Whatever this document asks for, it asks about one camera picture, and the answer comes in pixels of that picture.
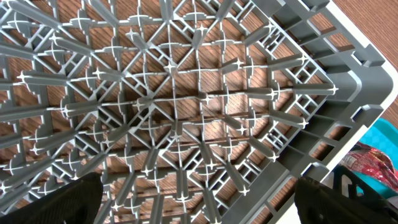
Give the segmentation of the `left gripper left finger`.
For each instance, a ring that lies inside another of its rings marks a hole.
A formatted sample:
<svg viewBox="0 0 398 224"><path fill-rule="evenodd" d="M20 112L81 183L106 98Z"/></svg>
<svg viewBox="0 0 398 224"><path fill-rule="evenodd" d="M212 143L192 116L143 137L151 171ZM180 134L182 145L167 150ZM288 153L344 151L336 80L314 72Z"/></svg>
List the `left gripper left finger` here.
<svg viewBox="0 0 398 224"><path fill-rule="evenodd" d="M103 184L96 172L1 217L1 224L93 224L101 206Z"/></svg>

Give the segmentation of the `red snack wrapper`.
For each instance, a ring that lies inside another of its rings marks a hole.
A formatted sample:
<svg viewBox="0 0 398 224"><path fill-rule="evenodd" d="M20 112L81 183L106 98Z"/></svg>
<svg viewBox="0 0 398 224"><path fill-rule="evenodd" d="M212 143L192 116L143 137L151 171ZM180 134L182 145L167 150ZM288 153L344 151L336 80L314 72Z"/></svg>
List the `red snack wrapper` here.
<svg viewBox="0 0 398 224"><path fill-rule="evenodd" d="M379 149L357 142L344 156L341 164L352 172L371 177L397 192L397 169L392 159Z"/></svg>

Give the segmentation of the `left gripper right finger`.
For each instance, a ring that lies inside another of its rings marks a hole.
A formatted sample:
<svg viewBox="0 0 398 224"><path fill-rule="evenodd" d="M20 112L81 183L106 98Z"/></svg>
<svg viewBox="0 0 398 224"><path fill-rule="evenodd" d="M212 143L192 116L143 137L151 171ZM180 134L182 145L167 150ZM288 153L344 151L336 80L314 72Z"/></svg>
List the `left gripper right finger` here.
<svg viewBox="0 0 398 224"><path fill-rule="evenodd" d="M299 178L294 202L302 224L397 224L397 209L345 166L334 169L332 188Z"/></svg>

